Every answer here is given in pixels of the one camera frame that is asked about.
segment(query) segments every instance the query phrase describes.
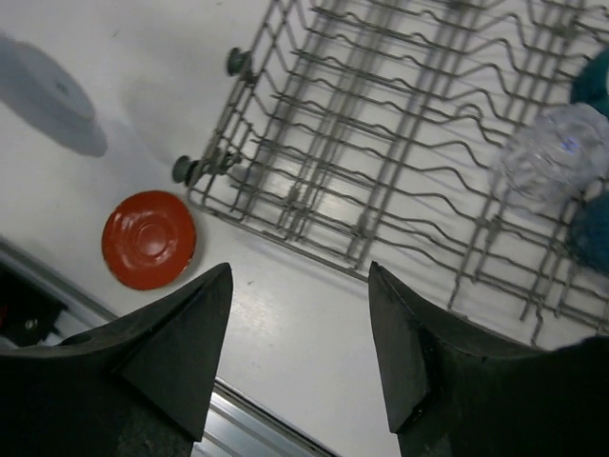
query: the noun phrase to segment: white surface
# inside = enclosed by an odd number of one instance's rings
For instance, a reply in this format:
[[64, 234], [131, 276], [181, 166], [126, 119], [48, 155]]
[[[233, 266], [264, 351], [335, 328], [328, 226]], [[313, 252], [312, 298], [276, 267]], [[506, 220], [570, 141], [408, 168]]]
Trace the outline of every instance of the white surface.
[[[108, 136], [104, 157], [79, 156], [0, 107], [0, 232], [118, 314], [168, 293], [114, 280], [101, 256], [104, 223], [137, 191], [183, 192], [170, 182], [170, 165], [205, 145], [232, 85], [226, 52], [248, 45], [265, 5], [0, 0], [0, 30], [66, 68]], [[399, 455], [364, 284], [209, 217], [197, 220], [205, 253], [182, 281], [223, 261], [235, 277], [220, 377], [345, 456]]]

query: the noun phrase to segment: dish rack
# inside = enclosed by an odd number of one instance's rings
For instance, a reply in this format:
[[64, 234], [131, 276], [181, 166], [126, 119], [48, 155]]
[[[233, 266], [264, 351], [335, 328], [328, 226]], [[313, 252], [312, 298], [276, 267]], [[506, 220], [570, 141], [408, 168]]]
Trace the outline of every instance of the dish rack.
[[[271, 0], [200, 160], [190, 203], [365, 280], [555, 348], [609, 332], [609, 280], [563, 241], [580, 199], [522, 214], [488, 164], [609, 38], [584, 0]], [[597, 182], [581, 198], [604, 187]]]

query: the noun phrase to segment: rack wheel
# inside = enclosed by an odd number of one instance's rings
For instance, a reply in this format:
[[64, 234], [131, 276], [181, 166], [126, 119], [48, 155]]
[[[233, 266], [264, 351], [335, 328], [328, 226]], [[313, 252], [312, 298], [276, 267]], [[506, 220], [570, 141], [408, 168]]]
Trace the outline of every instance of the rack wheel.
[[240, 48], [230, 50], [226, 59], [226, 72], [228, 76], [240, 74], [250, 55], [251, 52], [248, 50], [241, 50]]
[[183, 155], [173, 164], [171, 177], [174, 183], [185, 183], [188, 185], [194, 169], [199, 163], [198, 160], [191, 160], [187, 155]]

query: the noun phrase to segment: black object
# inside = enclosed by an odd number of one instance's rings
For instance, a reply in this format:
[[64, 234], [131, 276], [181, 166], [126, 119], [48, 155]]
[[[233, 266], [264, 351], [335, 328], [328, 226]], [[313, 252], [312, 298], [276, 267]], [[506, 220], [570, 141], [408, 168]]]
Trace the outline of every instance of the black object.
[[256, 83], [256, 76], [252, 72], [252, 57], [249, 50], [233, 48], [226, 58], [226, 73], [228, 76], [241, 75], [241, 79], [248, 85]]
[[16, 346], [32, 346], [49, 336], [64, 306], [0, 267], [0, 335]]
[[222, 264], [58, 347], [1, 350], [0, 455], [189, 456], [231, 298]]
[[389, 428], [403, 457], [606, 455], [609, 338], [545, 352], [368, 278]]
[[571, 83], [570, 103], [587, 103], [598, 112], [609, 117], [609, 47], [586, 62], [580, 74]]
[[200, 160], [191, 160], [187, 155], [178, 158], [173, 164], [171, 177], [174, 183], [184, 183], [185, 186], [194, 186], [204, 174], [224, 175], [242, 161], [239, 153], [223, 153], [220, 148], [216, 148], [210, 157], [202, 159], [203, 165], [198, 174], [195, 174]]

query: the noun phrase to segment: dishwasher rack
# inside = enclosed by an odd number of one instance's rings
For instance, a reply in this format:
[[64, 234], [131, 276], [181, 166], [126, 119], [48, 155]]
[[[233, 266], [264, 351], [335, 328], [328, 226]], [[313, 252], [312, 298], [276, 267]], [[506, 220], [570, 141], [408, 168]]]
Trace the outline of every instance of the dishwasher rack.
[[568, 101], [608, 18], [584, 0], [271, 0], [229, 55], [237, 81], [202, 160], [182, 163], [188, 199], [359, 279], [377, 260], [510, 338], [607, 333], [609, 281], [563, 247], [580, 199], [516, 213], [487, 169]]

